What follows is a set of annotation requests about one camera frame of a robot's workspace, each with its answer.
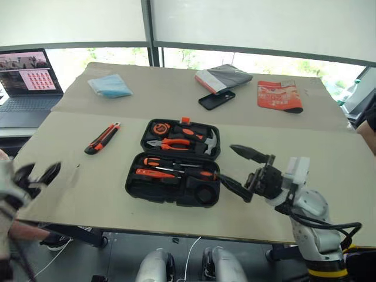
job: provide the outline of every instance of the white cable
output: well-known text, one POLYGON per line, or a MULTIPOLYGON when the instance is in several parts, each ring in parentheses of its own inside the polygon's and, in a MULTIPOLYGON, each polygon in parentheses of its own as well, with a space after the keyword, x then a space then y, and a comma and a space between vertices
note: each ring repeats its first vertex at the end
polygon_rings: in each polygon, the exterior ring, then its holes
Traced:
POLYGON ((186 282, 187 280, 187 269, 188 269, 188 261, 189 261, 189 256, 190 256, 190 252, 192 251, 192 248, 193 246, 201 239, 201 236, 196 240, 194 241, 194 243, 192 244, 192 246, 190 246, 190 249, 189 249, 189 252, 188 252, 188 256, 187 256, 187 262, 186 262, 186 271, 184 272, 184 282, 186 282))
POLYGON ((34 278, 36 277, 36 276, 38 276, 38 275, 40 275, 43 271, 45 271, 46 269, 47 269, 47 267, 49 267, 52 263, 53 263, 53 261, 54 260, 56 260, 56 258, 64 251, 64 249, 66 248, 66 246, 68 246, 68 244, 71 242, 71 241, 73 241, 72 239, 70 239, 68 242, 66 242, 66 244, 65 244, 65 246, 60 250, 60 252, 58 252, 58 254, 55 256, 55 257, 53 257, 53 259, 42 269, 42 270, 40 270, 38 273, 36 273, 35 275, 34 275, 34 278))

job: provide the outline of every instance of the orange package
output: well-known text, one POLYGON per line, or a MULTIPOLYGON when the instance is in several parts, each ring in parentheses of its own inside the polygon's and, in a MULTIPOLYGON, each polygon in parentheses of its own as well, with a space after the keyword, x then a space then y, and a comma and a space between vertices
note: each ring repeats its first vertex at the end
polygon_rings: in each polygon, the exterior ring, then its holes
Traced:
POLYGON ((260 107, 285 110, 290 113, 301 113, 303 111, 295 81, 259 81, 257 88, 257 104, 260 107))

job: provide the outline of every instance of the laptop keyboard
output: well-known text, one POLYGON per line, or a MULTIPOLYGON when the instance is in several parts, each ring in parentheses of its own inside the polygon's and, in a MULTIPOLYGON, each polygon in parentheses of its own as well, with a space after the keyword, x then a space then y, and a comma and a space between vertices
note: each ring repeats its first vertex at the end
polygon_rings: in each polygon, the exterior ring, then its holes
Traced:
POLYGON ((60 98, 9 98, 2 106, 0 112, 51 110, 60 98))

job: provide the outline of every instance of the table leg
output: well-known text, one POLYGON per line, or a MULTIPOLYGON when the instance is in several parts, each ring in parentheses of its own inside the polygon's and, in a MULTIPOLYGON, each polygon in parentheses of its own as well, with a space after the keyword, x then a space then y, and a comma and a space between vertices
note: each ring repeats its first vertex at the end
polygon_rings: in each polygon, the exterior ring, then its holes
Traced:
POLYGON ((282 244, 273 244, 273 249, 266 251, 265 256, 269 262, 278 260, 302 258, 298 246, 285 248, 282 244))
POLYGON ((102 248, 105 247, 108 243, 107 237, 102 236, 103 231, 101 231, 100 229, 92 229, 89 232, 78 226, 67 226, 58 224, 48 224, 43 226, 43 229, 61 234, 63 236, 71 237, 75 240, 80 240, 94 247, 102 248))

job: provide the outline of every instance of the robotic arm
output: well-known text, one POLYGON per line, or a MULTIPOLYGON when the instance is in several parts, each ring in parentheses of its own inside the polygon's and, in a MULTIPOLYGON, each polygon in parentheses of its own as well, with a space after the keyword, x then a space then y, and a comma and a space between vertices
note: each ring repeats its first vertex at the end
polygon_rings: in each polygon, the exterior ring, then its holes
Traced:
POLYGON ((28 204, 41 192, 41 186, 49 185, 58 175, 61 164, 49 167, 37 181, 30 181, 29 175, 35 164, 29 164, 14 171, 13 160, 0 160, 0 277, 5 281, 12 279, 9 266, 8 231, 16 212, 28 204))
POLYGON ((306 187, 309 158, 292 157, 282 175, 273 167, 275 156, 241 145, 231 145, 231 148, 240 156, 265 165, 249 174, 244 187, 225 175, 220 176, 221 182, 247 203, 253 194, 258 194, 277 212, 290 216, 294 238, 311 281, 349 281, 342 250, 350 246, 361 223, 331 224, 325 198, 306 187), (351 227, 354 229, 350 233, 344 231, 351 227), (342 242, 340 232, 345 235, 342 242))

